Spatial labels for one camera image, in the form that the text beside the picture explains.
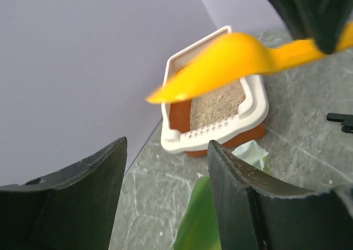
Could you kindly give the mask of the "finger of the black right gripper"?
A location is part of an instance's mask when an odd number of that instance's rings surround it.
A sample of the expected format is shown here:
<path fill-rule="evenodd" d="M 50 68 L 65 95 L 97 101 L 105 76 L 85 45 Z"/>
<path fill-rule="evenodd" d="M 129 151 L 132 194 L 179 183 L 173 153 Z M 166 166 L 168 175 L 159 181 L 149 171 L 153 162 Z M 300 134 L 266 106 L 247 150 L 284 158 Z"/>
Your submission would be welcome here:
<path fill-rule="evenodd" d="M 352 12 L 352 0 L 268 0 L 293 39 L 312 38 L 324 54 L 338 42 Z"/>

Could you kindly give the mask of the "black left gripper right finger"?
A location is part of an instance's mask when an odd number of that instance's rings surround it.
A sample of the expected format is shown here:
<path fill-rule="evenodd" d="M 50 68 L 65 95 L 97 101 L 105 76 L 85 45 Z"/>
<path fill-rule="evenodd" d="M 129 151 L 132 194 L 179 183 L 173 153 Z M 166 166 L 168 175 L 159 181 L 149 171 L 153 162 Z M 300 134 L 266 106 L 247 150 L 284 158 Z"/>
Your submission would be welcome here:
<path fill-rule="evenodd" d="M 223 249 L 351 249 L 352 186 L 314 192 L 274 178 L 216 141 L 208 171 Z"/>

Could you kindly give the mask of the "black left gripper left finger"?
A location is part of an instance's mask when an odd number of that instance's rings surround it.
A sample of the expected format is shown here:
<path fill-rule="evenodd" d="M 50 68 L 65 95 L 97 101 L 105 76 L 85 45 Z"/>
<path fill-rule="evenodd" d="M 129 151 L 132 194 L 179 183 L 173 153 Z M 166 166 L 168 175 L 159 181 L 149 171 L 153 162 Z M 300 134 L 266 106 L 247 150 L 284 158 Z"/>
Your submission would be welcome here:
<path fill-rule="evenodd" d="M 1 187 L 2 249 L 108 249 L 127 161 L 121 137 L 25 184 Z"/>

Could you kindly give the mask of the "yellow plastic scoop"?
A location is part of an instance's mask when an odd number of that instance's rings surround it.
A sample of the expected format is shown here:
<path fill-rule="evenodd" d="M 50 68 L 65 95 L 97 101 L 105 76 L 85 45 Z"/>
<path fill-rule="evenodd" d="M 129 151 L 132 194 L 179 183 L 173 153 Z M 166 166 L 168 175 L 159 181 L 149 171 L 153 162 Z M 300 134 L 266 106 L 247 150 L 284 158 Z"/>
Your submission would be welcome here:
<path fill-rule="evenodd" d="M 146 101 L 183 102 L 250 75 L 272 75 L 325 58 L 314 39 L 294 40 L 276 48 L 247 33 L 231 32 L 204 38 L 209 44 L 172 78 L 166 78 Z"/>

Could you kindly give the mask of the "black bag clip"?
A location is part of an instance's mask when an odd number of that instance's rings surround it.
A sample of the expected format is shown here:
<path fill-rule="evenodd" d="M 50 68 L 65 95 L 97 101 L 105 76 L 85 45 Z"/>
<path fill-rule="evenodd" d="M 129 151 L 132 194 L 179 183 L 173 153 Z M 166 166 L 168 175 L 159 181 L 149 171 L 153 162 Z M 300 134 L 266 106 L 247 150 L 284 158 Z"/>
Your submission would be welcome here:
<path fill-rule="evenodd" d="M 339 114 L 339 113 L 328 113 L 326 115 L 328 121 L 341 123 L 341 130 L 344 133 L 352 133 L 353 131 L 353 115 L 352 114 Z"/>

